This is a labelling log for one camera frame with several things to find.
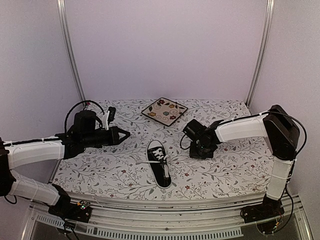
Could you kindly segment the white shoelace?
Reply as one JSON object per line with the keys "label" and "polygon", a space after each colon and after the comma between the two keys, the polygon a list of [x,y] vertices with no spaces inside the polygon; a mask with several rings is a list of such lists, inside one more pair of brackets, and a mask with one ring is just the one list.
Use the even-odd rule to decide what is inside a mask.
{"label": "white shoelace", "polygon": [[136,164],[149,164],[154,177],[162,176],[164,179],[170,178],[169,166],[167,163],[168,155],[163,147],[153,147],[146,151],[147,160],[139,161]]}

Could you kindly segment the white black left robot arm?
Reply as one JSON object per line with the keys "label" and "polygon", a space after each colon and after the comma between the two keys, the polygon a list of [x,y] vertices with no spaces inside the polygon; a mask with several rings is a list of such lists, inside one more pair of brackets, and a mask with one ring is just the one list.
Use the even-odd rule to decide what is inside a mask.
{"label": "white black left robot arm", "polygon": [[48,160],[67,160],[82,154],[87,148],[117,146],[130,137],[130,133],[117,126],[115,108],[110,108],[99,118],[92,110],[75,114],[73,125],[64,133],[48,138],[0,143],[0,195],[18,196],[43,202],[63,216],[74,213],[70,196],[58,185],[44,184],[20,175],[14,169]]}

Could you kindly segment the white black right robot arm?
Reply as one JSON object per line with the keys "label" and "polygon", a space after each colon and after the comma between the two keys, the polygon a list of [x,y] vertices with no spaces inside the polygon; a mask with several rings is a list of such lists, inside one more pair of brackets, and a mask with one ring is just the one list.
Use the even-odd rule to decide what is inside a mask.
{"label": "white black right robot arm", "polygon": [[269,218],[278,210],[278,203],[290,180],[298,154],[300,128],[298,121],[287,115],[280,105],[268,111],[231,120],[217,120],[204,126],[191,120],[182,130],[190,138],[189,156],[194,159],[211,159],[221,143],[233,140],[263,137],[273,155],[273,168],[265,196],[259,206],[262,218]]}

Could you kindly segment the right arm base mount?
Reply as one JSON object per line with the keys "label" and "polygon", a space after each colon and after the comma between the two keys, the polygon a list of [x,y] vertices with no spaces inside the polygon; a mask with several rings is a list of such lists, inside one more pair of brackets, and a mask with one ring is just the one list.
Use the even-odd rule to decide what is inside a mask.
{"label": "right arm base mount", "polygon": [[284,213],[285,210],[280,200],[266,198],[260,204],[243,207],[240,216],[245,223],[251,223],[281,216]]}

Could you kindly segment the black canvas sneaker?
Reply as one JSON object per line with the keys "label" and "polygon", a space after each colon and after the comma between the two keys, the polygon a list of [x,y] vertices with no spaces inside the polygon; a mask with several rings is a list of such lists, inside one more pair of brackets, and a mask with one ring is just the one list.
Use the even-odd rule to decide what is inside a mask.
{"label": "black canvas sneaker", "polygon": [[147,162],[152,170],[156,184],[167,189],[171,183],[168,166],[168,155],[163,144],[159,140],[152,140],[146,148]]}

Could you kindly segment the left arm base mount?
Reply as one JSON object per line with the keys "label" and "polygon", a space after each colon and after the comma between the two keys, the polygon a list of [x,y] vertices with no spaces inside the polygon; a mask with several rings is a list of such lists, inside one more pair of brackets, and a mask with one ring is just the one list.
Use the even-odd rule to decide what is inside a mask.
{"label": "left arm base mount", "polygon": [[63,220],[88,223],[92,210],[89,201],[81,200],[77,203],[72,203],[68,199],[59,199],[55,205],[49,207],[48,213]]}

